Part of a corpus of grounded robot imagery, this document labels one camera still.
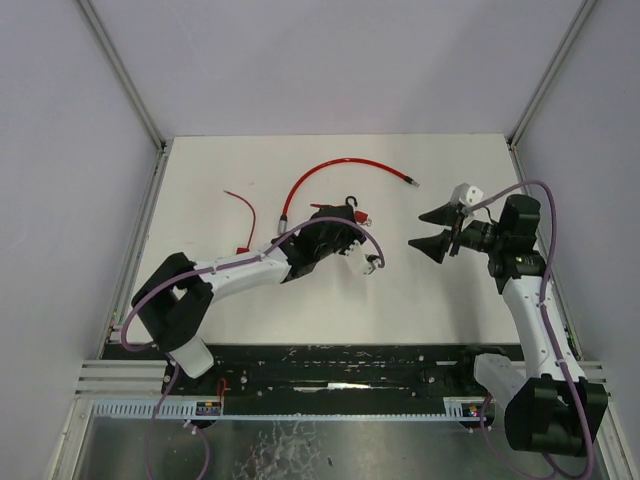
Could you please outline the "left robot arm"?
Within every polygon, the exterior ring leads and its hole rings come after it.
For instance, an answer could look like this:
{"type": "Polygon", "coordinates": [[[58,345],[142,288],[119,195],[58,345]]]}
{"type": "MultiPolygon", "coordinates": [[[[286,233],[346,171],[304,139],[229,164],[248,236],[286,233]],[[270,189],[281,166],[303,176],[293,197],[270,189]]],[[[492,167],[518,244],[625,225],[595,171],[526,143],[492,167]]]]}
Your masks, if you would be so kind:
{"type": "Polygon", "coordinates": [[[269,245],[213,262],[184,253],[167,257],[131,301],[125,324],[137,318],[151,344],[196,379],[214,366],[198,330],[211,304],[253,288],[302,278],[333,254],[345,255],[366,241],[356,223],[353,197],[338,206],[320,205],[309,221],[269,245]]]}

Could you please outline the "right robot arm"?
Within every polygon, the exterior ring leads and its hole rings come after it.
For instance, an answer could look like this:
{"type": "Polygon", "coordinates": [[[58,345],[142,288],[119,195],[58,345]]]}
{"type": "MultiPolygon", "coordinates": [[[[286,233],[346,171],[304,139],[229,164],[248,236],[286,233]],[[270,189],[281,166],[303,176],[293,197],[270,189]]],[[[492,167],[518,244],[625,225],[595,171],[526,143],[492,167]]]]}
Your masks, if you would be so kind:
{"type": "Polygon", "coordinates": [[[504,410],[512,449],[584,457],[608,406],[605,388],[587,380],[572,355],[555,301],[544,285],[546,262],[535,248],[539,202],[527,195],[506,198],[496,223],[474,220],[477,189],[419,215],[442,226],[440,234],[410,240],[437,263],[462,248],[485,253],[488,272],[514,320],[525,370],[496,353],[474,359],[473,377],[504,410]]]}

